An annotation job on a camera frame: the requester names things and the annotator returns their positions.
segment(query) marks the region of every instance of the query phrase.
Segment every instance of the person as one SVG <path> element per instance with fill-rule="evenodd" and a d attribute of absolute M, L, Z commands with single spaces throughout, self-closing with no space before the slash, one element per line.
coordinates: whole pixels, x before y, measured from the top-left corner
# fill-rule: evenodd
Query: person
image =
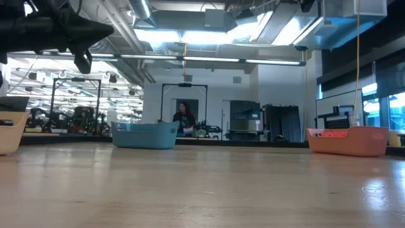
<path fill-rule="evenodd" d="M 178 133 L 184 133 L 184 129 L 189 129 L 196 124 L 194 115 L 190 112 L 189 105 L 186 102 L 181 102 L 178 105 L 179 112 L 174 114 L 173 122 L 179 121 Z"/>

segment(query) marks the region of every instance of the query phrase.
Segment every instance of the dark hair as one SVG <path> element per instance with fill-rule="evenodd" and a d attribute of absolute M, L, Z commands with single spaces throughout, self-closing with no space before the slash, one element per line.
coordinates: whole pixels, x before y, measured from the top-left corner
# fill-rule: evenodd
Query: dark hair
<path fill-rule="evenodd" d="M 178 104 L 178 105 L 179 106 L 184 105 L 185 106 L 185 114 L 186 115 L 190 114 L 190 108 L 189 108 L 189 104 L 187 102 L 183 101 L 183 102 L 180 102 L 180 104 Z"/>

